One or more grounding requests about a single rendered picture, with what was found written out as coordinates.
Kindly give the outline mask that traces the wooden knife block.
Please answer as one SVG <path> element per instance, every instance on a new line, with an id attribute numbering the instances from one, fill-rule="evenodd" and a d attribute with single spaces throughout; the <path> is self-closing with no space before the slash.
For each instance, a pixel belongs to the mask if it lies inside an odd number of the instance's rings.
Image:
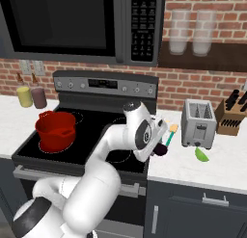
<path id="1" fill-rule="evenodd" d="M 223 99 L 214 111 L 214 114 L 217 120 L 216 133 L 236 136 L 240 123 L 247 117 L 247 102 L 244 104 L 236 102 L 233 107 L 228 110 L 227 102 Z"/>

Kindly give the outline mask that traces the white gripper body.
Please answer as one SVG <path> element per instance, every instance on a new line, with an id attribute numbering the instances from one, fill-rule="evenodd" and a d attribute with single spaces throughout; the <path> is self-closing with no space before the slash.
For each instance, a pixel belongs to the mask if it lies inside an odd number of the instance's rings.
<path id="1" fill-rule="evenodd" d="M 168 128 L 166 123 L 161 125 L 156 125 L 154 128 L 150 126 L 147 127 L 146 131 L 142 135 L 142 149 L 136 149 L 134 155 L 140 162 L 146 162 L 150 155 L 153 153 L 154 149 L 160 142 L 160 139 L 164 135 Z"/>

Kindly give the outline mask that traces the dark grey cupboard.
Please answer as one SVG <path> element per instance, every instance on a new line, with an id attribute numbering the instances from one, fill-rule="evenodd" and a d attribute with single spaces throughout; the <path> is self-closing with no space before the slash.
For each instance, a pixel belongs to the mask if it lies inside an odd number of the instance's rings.
<path id="1" fill-rule="evenodd" d="M 27 200 L 21 182 L 14 177 L 14 163 L 10 159 L 0 158 L 0 208 L 8 222 L 18 208 Z"/>

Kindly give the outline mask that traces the dark grey cupboard door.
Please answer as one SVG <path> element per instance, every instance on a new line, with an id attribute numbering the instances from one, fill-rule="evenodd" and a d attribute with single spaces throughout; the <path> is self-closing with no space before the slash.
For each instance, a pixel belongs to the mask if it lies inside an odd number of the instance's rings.
<path id="1" fill-rule="evenodd" d="M 170 185 L 148 181 L 144 238 L 165 238 Z"/>

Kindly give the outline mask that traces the teal handled spatula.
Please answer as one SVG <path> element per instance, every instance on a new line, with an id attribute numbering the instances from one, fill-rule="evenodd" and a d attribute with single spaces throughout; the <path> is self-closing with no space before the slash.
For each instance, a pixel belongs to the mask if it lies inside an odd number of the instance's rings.
<path id="1" fill-rule="evenodd" d="M 169 138 L 166 142 L 166 145 L 165 146 L 169 146 L 170 142 L 172 141 L 172 138 L 174 136 L 174 134 L 177 132 L 178 130 L 178 125 L 177 124 L 172 124 L 170 125 L 170 135 L 169 135 Z"/>

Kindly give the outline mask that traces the dark purple eggplant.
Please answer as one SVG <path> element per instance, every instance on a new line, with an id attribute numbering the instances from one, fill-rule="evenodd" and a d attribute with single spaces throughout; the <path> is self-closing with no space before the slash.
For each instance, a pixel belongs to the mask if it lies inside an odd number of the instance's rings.
<path id="1" fill-rule="evenodd" d="M 153 153 L 156 154 L 157 156 L 163 156 L 167 153 L 168 147 L 165 145 L 158 143 L 156 147 L 153 150 Z"/>

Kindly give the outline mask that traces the steel oven bottom drawer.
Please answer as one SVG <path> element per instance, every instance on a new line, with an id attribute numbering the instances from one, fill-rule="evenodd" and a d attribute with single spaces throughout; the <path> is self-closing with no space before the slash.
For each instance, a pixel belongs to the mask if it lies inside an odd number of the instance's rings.
<path id="1" fill-rule="evenodd" d="M 143 238 L 143 227 L 110 220 L 103 220 L 96 227 L 98 238 Z"/>

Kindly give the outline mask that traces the black oven door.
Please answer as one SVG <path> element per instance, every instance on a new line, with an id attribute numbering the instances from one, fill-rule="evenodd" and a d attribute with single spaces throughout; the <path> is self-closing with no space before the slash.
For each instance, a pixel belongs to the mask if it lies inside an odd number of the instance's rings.
<path id="1" fill-rule="evenodd" d="M 113 206 L 105 216 L 105 220 L 131 225 L 143 225 L 145 222 L 146 196 L 130 198 L 120 193 Z"/>

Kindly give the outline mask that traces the dark grey drawer front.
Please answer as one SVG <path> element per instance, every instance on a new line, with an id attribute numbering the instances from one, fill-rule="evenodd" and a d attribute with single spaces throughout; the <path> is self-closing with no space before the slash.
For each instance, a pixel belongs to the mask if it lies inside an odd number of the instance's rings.
<path id="1" fill-rule="evenodd" d="M 202 203 L 226 196 L 229 207 Z M 247 238 L 247 196 L 209 189 L 173 186 L 169 197 L 169 238 Z"/>

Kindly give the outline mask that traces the yellow squeeze bottle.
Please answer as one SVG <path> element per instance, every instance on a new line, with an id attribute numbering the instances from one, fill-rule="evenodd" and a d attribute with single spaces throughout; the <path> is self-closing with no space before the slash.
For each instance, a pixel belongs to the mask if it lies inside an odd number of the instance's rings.
<path id="1" fill-rule="evenodd" d="M 30 88 L 24 83 L 20 74 L 17 74 L 17 96 L 22 107 L 28 108 L 33 105 Z"/>

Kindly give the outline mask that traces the dark wooden wall shelf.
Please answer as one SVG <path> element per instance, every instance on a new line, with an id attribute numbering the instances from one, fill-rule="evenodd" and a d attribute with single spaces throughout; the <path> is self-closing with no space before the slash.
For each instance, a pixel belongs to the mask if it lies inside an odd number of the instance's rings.
<path id="1" fill-rule="evenodd" d="M 214 71 L 247 72 L 247 44 L 213 43 L 205 57 L 193 54 L 192 43 L 188 42 L 182 55 L 172 55 L 169 42 L 163 41 L 158 66 Z"/>

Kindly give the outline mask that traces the green lemon wedge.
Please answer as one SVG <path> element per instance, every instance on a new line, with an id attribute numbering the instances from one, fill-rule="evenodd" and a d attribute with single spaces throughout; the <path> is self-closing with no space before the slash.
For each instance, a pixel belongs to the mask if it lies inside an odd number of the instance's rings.
<path id="1" fill-rule="evenodd" d="M 209 161 L 207 156 L 198 147 L 196 147 L 196 149 L 195 149 L 195 155 L 196 155 L 197 159 L 201 162 L 208 162 Z"/>

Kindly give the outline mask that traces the grey wall outlet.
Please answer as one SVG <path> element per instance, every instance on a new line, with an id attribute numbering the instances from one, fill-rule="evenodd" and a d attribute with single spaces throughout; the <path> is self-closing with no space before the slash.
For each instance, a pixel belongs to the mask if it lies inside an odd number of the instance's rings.
<path id="1" fill-rule="evenodd" d="M 35 74 L 37 76 L 44 76 L 45 75 L 44 66 L 43 66 L 42 61 L 34 61 L 33 67 L 34 67 Z"/>
<path id="2" fill-rule="evenodd" d="M 31 75 L 32 74 L 32 69 L 31 69 L 29 60 L 20 60 L 19 65 L 20 65 L 21 71 L 24 75 Z"/>

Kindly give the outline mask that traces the clear glass jar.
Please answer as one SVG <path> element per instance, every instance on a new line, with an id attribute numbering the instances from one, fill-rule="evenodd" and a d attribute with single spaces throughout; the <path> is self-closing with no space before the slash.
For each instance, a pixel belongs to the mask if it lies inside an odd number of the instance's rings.
<path id="1" fill-rule="evenodd" d="M 211 48 L 212 33 L 215 27 L 216 11 L 198 10 L 193 37 L 193 54 L 205 57 Z"/>
<path id="2" fill-rule="evenodd" d="M 182 55 L 186 49 L 190 11 L 172 10 L 169 50 L 172 55 Z"/>

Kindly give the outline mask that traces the black and steel stove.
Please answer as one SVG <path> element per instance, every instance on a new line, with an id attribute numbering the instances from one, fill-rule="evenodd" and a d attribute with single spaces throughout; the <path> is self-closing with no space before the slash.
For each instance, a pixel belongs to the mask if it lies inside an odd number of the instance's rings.
<path id="1" fill-rule="evenodd" d="M 40 136 L 33 132 L 16 150 L 12 159 L 15 167 L 60 175 L 80 176 L 90 152 L 98 141 L 102 129 L 107 124 L 126 122 L 123 106 L 134 100 L 142 101 L 149 112 L 156 113 L 158 79 L 154 76 L 120 72 L 89 70 L 57 70 L 53 73 L 56 92 L 59 94 L 57 112 L 68 112 L 75 116 L 75 140 L 65 150 L 45 153 L 40 149 Z M 62 88 L 56 82 L 62 82 Z M 121 176 L 122 183 L 132 185 L 143 183 L 147 187 L 148 162 L 140 162 L 129 150 L 115 150 L 109 153 L 107 161 Z M 36 182 L 19 179 L 27 198 L 32 197 Z"/>

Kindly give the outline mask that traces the silver toaster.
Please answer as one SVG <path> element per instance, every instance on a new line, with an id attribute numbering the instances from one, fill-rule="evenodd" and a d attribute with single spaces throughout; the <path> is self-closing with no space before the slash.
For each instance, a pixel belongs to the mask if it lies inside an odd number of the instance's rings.
<path id="1" fill-rule="evenodd" d="M 181 144 L 211 149 L 217 121 L 209 100 L 186 99 L 181 114 Z"/>

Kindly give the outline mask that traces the red cooking pot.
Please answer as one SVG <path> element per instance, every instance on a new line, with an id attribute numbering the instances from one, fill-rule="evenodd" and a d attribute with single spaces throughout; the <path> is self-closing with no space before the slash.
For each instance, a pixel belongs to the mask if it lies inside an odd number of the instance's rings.
<path id="1" fill-rule="evenodd" d="M 75 140 L 75 117 L 67 112 L 43 112 L 39 114 L 35 128 L 44 152 L 61 152 Z"/>

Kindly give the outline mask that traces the black and steel microwave oven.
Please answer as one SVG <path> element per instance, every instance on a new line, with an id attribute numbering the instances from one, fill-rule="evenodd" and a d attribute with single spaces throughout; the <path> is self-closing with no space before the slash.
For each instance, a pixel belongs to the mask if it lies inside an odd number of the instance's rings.
<path id="1" fill-rule="evenodd" d="M 0 0 L 0 58 L 156 66 L 165 0 Z"/>

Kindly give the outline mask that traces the purple squeeze bottle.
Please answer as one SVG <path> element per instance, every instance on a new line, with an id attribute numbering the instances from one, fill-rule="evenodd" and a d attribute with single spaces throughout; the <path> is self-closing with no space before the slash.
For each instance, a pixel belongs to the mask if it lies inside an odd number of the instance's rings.
<path id="1" fill-rule="evenodd" d="M 32 74 L 32 81 L 33 86 L 31 87 L 31 95 L 34 101 L 34 105 L 37 109 L 43 109 L 47 106 L 44 88 L 39 85 L 35 74 Z"/>

